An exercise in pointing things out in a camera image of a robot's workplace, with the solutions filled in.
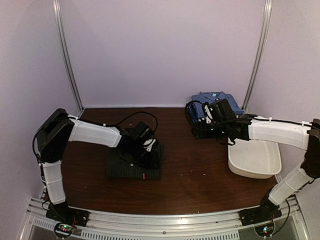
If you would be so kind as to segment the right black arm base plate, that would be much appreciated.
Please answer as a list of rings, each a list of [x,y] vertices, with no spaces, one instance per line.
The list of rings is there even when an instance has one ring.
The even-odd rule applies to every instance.
[[[239,212],[242,226],[255,225],[263,222],[271,222],[274,218],[282,216],[279,209],[270,210],[266,206],[245,208]]]

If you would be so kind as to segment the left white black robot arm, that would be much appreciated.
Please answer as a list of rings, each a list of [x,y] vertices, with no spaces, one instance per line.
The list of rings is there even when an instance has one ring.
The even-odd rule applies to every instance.
[[[58,108],[37,130],[32,150],[40,166],[51,211],[61,222],[72,218],[61,171],[69,142],[110,148],[105,169],[108,178],[159,180],[162,177],[164,145],[156,138],[156,130],[145,122],[122,128],[120,123],[97,123]]]

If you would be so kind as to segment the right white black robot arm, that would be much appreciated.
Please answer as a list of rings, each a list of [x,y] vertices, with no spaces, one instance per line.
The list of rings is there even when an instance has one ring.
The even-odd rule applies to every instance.
[[[202,102],[193,99],[186,108],[191,113],[193,134],[197,139],[215,139],[230,149],[239,141],[284,144],[305,152],[303,162],[269,190],[256,210],[259,220],[268,220],[288,197],[320,177],[320,121],[294,122],[265,118],[256,114],[236,114],[227,99]]]

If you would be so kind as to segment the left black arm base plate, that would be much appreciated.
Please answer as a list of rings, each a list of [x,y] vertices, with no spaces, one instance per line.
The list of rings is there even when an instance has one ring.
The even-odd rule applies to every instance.
[[[48,219],[66,223],[68,225],[86,227],[89,212],[87,210],[76,209],[69,206],[50,205],[45,216]]]

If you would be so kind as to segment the dark striped long sleeve shirt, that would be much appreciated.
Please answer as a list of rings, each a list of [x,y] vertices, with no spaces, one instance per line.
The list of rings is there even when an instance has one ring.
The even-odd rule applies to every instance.
[[[133,134],[133,138],[127,140],[124,143],[124,146],[110,149],[106,162],[105,176],[108,178],[121,179],[161,179],[163,162],[160,169],[148,169],[138,166],[138,159],[147,152],[144,149],[143,144],[149,139],[156,138],[153,131],[146,130],[137,133],[133,129],[130,129],[129,133]],[[159,142],[157,146],[162,146],[163,160],[164,145]]]

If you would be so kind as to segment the dark blue printed shirt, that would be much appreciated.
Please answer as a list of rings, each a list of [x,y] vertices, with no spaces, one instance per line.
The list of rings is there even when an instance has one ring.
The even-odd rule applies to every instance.
[[[201,105],[201,102],[198,100],[191,100],[185,105],[185,117],[190,125],[194,125],[195,123],[199,122]]]

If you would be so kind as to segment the blue checked shirt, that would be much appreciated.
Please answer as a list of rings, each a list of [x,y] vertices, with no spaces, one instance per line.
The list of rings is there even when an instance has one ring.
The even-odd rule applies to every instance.
[[[201,102],[200,114],[199,114],[200,119],[203,119],[205,117],[202,104],[205,104],[205,103],[212,104],[222,99],[226,99],[228,101],[231,109],[237,116],[244,114],[244,111],[239,107],[234,97],[229,93],[224,93],[223,91],[200,92],[199,94],[191,96],[191,100],[197,100]]]

